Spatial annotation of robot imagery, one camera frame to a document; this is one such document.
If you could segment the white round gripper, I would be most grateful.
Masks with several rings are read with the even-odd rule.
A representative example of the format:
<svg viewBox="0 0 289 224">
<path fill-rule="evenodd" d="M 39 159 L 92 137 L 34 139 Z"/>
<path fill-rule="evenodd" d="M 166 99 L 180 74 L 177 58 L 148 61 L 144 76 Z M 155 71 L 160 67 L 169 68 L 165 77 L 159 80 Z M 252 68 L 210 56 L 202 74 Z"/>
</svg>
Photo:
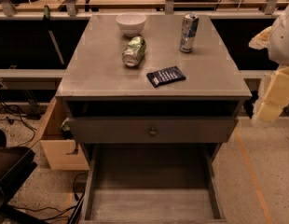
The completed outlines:
<svg viewBox="0 0 289 224">
<path fill-rule="evenodd" d="M 268 49 L 268 57 L 275 63 L 289 65 L 289 5 L 269 26 L 254 36 L 251 49 Z M 261 80 L 255 102 L 255 118 L 273 123 L 289 105 L 289 66 L 279 66 Z"/>
</svg>

